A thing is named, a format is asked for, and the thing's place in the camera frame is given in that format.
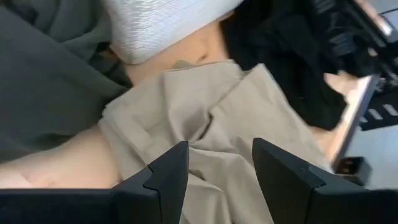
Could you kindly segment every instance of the black fabric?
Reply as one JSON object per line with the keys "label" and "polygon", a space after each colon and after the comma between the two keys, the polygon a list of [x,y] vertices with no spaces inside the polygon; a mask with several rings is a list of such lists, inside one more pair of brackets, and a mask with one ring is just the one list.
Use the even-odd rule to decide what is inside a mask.
{"label": "black fabric", "polygon": [[[314,2],[323,2],[322,7],[327,2],[336,6],[333,0]],[[371,72],[345,65],[360,61],[357,55],[347,55],[356,50],[356,45],[321,29],[330,27],[334,21],[330,16],[318,19],[316,9],[308,1],[245,0],[221,23],[221,28],[229,56],[243,70],[264,63],[291,107],[309,125],[332,130],[346,103],[342,95],[325,83],[324,73],[337,73],[346,67],[358,76]],[[353,35],[346,30],[334,34]],[[329,35],[334,42],[329,42]]]}

